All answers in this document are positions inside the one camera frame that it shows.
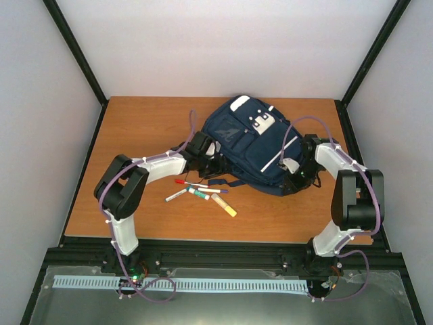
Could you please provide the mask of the green capped white marker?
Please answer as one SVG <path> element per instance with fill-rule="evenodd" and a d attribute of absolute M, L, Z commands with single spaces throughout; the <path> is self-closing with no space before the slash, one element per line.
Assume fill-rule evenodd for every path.
<path fill-rule="evenodd" d="M 172 201 L 172 200 L 174 200 L 174 199 L 180 197 L 181 195 L 183 195 L 183 194 L 189 192 L 189 189 L 190 189 L 190 188 L 191 188 L 191 185 L 189 185 L 189 186 L 187 186 L 186 188 L 184 188 L 184 189 L 182 189 L 182 190 L 179 190 L 178 192 L 176 192 L 176 193 L 174 193 L 174 194 L 172 194 L 172 195 L 166 197 L 166 198 L 164 199 L 164 201 L 165 201 L 165 202 L 170 202 L 170 201 Z"/>

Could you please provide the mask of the green white glue stick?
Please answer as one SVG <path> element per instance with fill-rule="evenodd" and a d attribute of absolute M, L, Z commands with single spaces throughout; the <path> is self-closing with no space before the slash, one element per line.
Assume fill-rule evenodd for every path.
<path fill-rule="evenodd" d="M 201 192 L 195 188 L 188 188 L 187 190 L 189 193 L 199 197 L 199 198 L 203 198 L 204 200 L 208 200 L 210 198 L 210 196 L 204 192 Z"/>

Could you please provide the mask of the navy blue student backpack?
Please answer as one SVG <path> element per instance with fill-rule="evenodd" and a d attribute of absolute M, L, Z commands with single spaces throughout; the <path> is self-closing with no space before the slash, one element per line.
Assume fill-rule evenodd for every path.
<path fill-rule="evenodd" d="M 249 95 L 233 97 L 206 119 L 202 132 L 221 145 L 228 173 L 239 181 L 275 196 L 300 191 L 288 185 L 290 172 L 279 162 L 303 163 L 302 135 L 274 106 Z"/>

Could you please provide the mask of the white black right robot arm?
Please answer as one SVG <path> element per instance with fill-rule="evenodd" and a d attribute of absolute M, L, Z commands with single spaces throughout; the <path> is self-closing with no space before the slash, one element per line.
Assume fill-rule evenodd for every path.
<path fill-rule="evenodd" d="M 319 173 L 328 172 L 335 179 L 330 215 L 323 231 L 306 246 L 304 268 L 318 272 L 335 259 L 346 244 L 358 236 L 372 237 L 384 218 L 384 176 L 351 158 L 341 145 L 315 134 L 301 140 L 302 161 L 281 157 L 286 170 L 284 186 L 298 192 L 309 185 L 321 185 Z"/>

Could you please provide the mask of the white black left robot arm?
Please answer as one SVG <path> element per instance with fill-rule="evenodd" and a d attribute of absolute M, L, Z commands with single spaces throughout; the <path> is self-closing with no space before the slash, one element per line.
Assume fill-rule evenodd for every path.
<path fill-rule="evenodd" d="M 96 185 L 94 197 L 110 227 L 112 246 L 119 252 L 118 266 L 131 273 L 141 264 L 140 254 L 134 251 L 139 244 L 134 213 L 146 185 L 190 171 L 197 171 L 201 178 L 210 179 L 228 170 L 228 160 L 221 153 L 220 144 L 201 131 L 155 156 L 116 156 Z"/>

